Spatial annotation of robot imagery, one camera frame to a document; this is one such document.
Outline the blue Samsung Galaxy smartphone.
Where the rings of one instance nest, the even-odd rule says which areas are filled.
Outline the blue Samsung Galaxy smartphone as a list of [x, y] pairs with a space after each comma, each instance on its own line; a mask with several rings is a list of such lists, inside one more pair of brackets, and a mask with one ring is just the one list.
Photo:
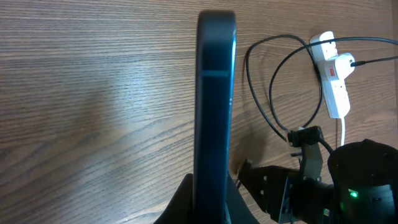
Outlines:
[[226, 216], [235, 54], [234, 12], [200, 12], [195, 68], [194, 223], [224, 223]]

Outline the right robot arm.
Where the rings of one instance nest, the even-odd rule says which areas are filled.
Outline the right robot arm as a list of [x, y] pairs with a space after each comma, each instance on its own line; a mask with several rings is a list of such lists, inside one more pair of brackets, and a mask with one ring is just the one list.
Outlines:
[[253, 168], [238, 179], [277, 223], [397, 223], [397, 149], [365, 139], [333, 150], [320, 127], [290, 131], [299, 169]]

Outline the white power strip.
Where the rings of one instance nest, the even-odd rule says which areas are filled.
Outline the white power strip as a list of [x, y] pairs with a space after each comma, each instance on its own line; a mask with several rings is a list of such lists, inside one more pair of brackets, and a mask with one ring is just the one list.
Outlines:
[[332, 41], [333, 39], [333, 32], [326, 31], [313, 36], [310, 39], [310, 43], [321, 43], [320, 45], [312, 46], [311, 50], [322, 78], [323, 96], [325, 97], [328, 114], [331, 118], [343, 120], [351, 108], [345, 79], [328, 81], [324, 72], [321, 71], [325, 60], [340, 55], [336, 48], [336, 43]]

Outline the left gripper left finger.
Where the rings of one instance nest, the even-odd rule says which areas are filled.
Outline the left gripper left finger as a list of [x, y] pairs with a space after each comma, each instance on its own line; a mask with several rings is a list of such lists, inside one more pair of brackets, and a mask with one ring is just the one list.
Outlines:
[[187, 174], [154, 224], [192, 223], [193, 174]]

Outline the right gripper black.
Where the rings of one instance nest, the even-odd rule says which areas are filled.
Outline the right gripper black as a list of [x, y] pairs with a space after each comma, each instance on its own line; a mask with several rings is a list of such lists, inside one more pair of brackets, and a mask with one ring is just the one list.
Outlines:
[[321, 183], [323, 158], [319, 145], [332, 148], [319, 126], [290, 131], [287, 142], [301, 150], [298, 169], [281, 166], [253, 167], [244, 161], [238, 180], [260, 209], [277, 223], [325, 223], [324, 211], [333, 188]]

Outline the white charger plug adapter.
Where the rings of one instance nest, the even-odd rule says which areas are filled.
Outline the white charger plug adapter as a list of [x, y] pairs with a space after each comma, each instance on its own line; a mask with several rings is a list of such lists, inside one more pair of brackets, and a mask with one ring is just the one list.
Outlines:
[[343, 53], [325, 60], [321, 71], [328, 81], [344, 80], [353, 73], [354, 67], [351, 66], [353, 62], [355, 59], [352, 54]]

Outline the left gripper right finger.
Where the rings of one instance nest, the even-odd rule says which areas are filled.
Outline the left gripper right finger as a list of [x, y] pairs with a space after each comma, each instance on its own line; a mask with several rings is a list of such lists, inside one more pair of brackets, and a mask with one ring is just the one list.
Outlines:
[[229, 174], [226, 184], [226, 222], [227, 224], [259, 224]]

